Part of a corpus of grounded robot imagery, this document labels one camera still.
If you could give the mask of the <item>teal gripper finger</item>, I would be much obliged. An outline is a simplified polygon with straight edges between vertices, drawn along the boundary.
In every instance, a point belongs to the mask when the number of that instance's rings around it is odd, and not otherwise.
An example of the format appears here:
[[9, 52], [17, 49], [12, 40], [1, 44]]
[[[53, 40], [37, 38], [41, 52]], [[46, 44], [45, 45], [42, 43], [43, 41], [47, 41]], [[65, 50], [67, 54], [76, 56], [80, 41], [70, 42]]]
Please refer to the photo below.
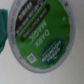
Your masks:
[[0, 54], [4, 50], [7, 35], [8, 10], [0, 9]]

